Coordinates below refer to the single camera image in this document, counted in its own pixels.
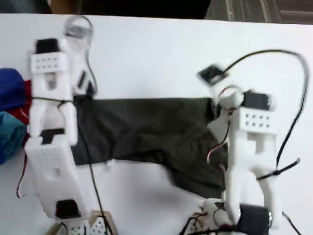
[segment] red wire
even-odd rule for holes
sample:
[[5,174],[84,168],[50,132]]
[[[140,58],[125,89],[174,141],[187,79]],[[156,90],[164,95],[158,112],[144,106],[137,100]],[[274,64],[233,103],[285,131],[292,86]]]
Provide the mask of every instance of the red wire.
[[210,155],[211,155],[211,153],[214,152],[216,149],[219,149],[220,147],[222,147],[222,146],[225,144],[225,141],[226,141],[227,136],[228,136],[228,133],[229,133],[229,128],[230,128],[230,123],[228,122],[227,131],[226,131],[226,134],[225,134],[223,140],[222,140],[220,143],[218,143],[217,145],[215,145],[215,146],[209,151],[209,153],[207,154],[206,160],[207,160],[207,163],[208,163],[208,164],[210,163]]
[[23,167],[23,172],[22,172],[22,175],[20,177],[20,180],[18,182],[18,186],[16,188],[16,196],[20,199],[22,199],[23,197],[20,196],[20,186],[21,186],[21,182],[24,178],[24,175],[25,175],[25,172],[26,172],[26,169],[27,169],[27,155],[25,153],[25,157],[24,157],[24,167]]

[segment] dark floor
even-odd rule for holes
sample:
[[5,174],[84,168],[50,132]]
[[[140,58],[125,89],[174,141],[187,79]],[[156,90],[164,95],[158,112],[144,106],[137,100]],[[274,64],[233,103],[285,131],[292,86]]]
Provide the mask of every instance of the dark floor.
[[205,18],[313,24],[313,0],[212,0]]

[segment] red cloth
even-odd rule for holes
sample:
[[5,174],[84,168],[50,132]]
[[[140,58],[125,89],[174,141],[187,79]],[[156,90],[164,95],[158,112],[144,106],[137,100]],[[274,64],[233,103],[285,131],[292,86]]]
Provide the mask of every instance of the red cloth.
[[[29,124],[29,109],[31,106],[31,80],[25,81],[25,95],[26,95],[26,103],[17,108],[8,109],[5,110],[6,112],[12,114],[16,119],[20,120],[22,123],[24,123],[26,126]],[[29,134],[27,133],[22,146],[25,146],[26,141],[29,138]]]

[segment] blue cloth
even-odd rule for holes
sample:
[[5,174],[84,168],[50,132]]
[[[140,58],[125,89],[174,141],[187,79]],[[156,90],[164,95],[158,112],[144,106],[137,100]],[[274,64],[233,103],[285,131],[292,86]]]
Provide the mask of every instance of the blue cloth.
[[25,82],[16,69],[0,69],[0,111],[23,106],[26,102]]
[[21,148],[27,126],[7,112],[0,112],[0,165]]

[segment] fabric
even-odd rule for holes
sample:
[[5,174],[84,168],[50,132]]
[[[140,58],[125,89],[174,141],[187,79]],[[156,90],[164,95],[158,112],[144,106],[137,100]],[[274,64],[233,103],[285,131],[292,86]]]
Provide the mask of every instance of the fabric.
[[25,82],[16,69],[0,69],[0,111],[23,106],[25,94]]
[[26,97],[25,103],[19,107],[14,107],[11,109],[7,109],[8,113],[12,114],[16,119],[20,120],[25,125],[29,124],[29,109],[31,106],[31,80],[25,81],[25,91],[24,96]]
[[7,112],[0,112],[0,165],[21,148],[27,126]]
[[[224,176],[219,165],[227,163],[227,148],[214,151],[211,164],[206,163],[217,144],[207,129],[213,118],[210,99],[77,97],[75,105],[93,163],[122,159],[162,164],[178,187],[206,198],[220,196]],[[88,164],[81,136],[72,150],[77,165]]]

